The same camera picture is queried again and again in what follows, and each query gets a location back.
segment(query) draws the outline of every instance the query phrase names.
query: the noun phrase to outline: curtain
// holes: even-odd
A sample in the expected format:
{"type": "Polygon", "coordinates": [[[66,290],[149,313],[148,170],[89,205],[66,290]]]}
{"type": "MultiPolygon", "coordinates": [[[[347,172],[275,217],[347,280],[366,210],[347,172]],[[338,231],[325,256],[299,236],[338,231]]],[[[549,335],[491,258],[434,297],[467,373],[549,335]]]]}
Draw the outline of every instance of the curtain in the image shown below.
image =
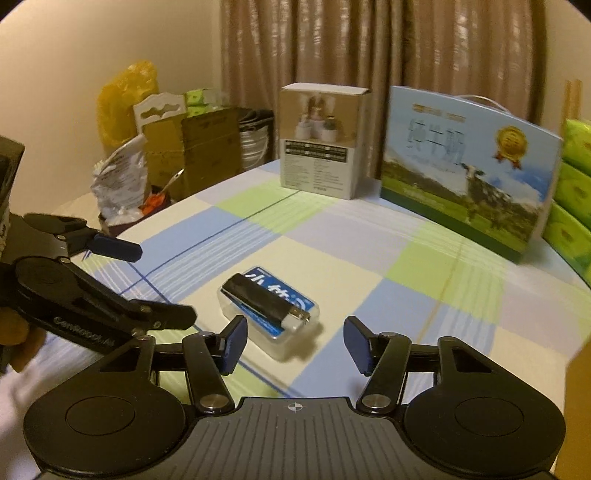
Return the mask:
{"type": "Polygon", "coordinates": [[[276,111],[279,90],[294,82],[370,88],[372,177],[388,87],[402,81],[401,42],[402,0],[222,0],[223,88],[230,101],[276,111]]]}
{"type": "Polygon", "coordinates": [[[537,0],[405,0],[405,85],[490,98],[539,122],[544,5],[537,0]]]}
{"type": "Polygon", "coordinates": [[[543,0],[222,0],[223,88],[235,105],[274,111],[293,82],[370,88],[366,173],[375,177],[389,85],[482,95],[539,121],[543,8],[543,0]]]}

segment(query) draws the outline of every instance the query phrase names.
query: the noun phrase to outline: brown cardboard box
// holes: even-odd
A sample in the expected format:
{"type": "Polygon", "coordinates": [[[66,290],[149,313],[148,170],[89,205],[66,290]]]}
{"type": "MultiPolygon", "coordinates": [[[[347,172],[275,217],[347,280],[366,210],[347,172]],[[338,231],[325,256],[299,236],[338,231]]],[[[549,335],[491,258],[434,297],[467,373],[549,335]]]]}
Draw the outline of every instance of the brown cardboard box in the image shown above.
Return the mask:
{"type": "Polygon", "coordinates": [[[591,340],[566,369],[566,437],[556,462],[560,480],[591,479],[591,340]]]}
{"type": "Polygon", "coordinates": [[[162,188],[185,169],[169,189],[182,200],[241,171],[240,133],[234,108],[188,117],[185,114],[144,126],[148,179],[162,188]]]}

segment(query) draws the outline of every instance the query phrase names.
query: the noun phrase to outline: transparent plastic case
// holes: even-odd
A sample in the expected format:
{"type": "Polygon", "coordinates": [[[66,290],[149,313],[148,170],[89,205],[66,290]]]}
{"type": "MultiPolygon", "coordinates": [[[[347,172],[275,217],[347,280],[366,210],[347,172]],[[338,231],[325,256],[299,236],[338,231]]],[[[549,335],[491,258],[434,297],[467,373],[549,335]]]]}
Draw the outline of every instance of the transparent plastic case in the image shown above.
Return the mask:
{"type": "Polygon", "coordinates": [[[320,310],[315,301],[301,294],[262,267],[252,267],[245,271],[243,275],[277,296],[307,311],[310,314],[310,320],[303,322],[294,332],[285,330],[267,321],[267,319],[248,307],[235,303],[222,293],[222,289],[219,288],[217,297],[222,313],[228,320],[232,320],[236,315],[244,315],[248,320],[248,338],[267,355],[278,361],[287,360],[297,353],[298,348],[305,346],[307,342],[313,341],[313,338],[320,330],[320,310]]]}

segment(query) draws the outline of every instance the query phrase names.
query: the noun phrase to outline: checkered bedsheet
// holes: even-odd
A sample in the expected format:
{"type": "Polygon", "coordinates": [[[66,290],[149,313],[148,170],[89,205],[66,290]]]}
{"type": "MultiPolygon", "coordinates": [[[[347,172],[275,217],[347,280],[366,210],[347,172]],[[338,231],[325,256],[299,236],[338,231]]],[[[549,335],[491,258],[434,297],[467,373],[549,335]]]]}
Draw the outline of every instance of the checkered bedsheet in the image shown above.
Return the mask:
{"type": "MultiPolygon", "coordinates": [[[[456,336],[563,408],[565,366],[591,331],[591,291],[547,244],[536,243],[524,263],[512,264],[380,199],[376,181],[361,199],[338,200],[283,189],[274,162],[173,205],[122,237],[142,244],[137,263],[96,255],[77,263],[127,298],[193,305],[197,324],[156,333],[161,343],[196,330],[220,331],[227,320],[216,290],[255,265],[319,305],[323,330],[302,356],[280,363],[247,344],[226,377],[236,400],[355,399],[366,378],[342,339],[343,320],[354,314],[374,332],[402,333],[415,343],[456,336]]],[[[42,377],[44,387],[25,403],[94,358],[49,339],[26,381],[33,388],[42,377]]],[[[7,378],[5,390],[17,385],[14,375],[7,378]]],[[[405,400],[430,381],[428,374],[411,374],[405,400]]],[[[183,374],[163,376],[163,386],[186,399],[183,374]]],[[[4,401],[0,388],[0,405],[4,401]]]]}

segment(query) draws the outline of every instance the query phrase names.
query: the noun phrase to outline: yellow plastic bag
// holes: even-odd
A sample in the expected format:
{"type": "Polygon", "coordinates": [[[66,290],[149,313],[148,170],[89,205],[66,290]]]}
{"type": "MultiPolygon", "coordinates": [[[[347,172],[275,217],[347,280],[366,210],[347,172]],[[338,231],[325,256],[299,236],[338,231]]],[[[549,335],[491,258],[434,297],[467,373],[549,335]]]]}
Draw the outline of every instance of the yellow plastic bag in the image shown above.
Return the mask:
{"type": "Polygon", "coordinates": [[[156,76],[152,62],[139,61],[102,88],[96,100],[96,122],[105,150],[113,151],[138,134],[133,106],[158,93],[156,76]]]}

